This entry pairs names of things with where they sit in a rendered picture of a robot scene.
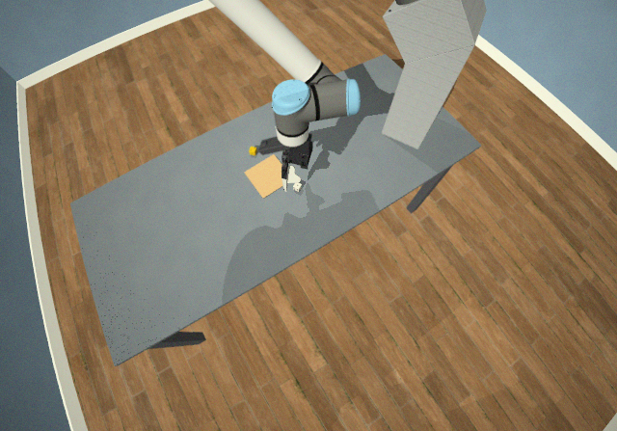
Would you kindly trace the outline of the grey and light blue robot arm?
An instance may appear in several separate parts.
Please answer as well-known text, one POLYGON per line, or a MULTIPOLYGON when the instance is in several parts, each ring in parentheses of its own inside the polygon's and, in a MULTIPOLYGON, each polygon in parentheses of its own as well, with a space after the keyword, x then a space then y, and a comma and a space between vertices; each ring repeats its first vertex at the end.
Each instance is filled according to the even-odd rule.
POLYGON ((359 113, 357 81, 334 76, 260 0, 209 1, 296 79, 281 82, 273 91, 278 138, 262 140, 261 155, 303 144, 311 121, 359 113))

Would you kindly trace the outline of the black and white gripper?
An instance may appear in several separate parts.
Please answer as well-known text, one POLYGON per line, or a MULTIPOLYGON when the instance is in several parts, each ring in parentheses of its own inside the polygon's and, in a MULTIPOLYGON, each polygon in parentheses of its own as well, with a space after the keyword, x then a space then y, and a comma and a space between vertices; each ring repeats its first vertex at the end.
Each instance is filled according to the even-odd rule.
POLYGON ((295 174, 295 167, 288 166, 288 163, 299 165, 302 169, 308 169, 313 143, 310 140, 311 134, 308 134, 308 139, 303 144, 282 151, 282 186, 285 192, 287 192, 287 183, 299 183, 301 181, 301 178, 295 174))

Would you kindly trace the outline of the tan flat mat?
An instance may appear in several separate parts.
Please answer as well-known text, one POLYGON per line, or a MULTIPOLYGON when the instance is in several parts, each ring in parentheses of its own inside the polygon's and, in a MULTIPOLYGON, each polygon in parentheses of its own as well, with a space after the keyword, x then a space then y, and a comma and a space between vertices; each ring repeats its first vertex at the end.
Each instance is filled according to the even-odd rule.
POLYGON ((245 175, 262 198, 282 187, 282 163, 274 154, 250 168, 245 175))

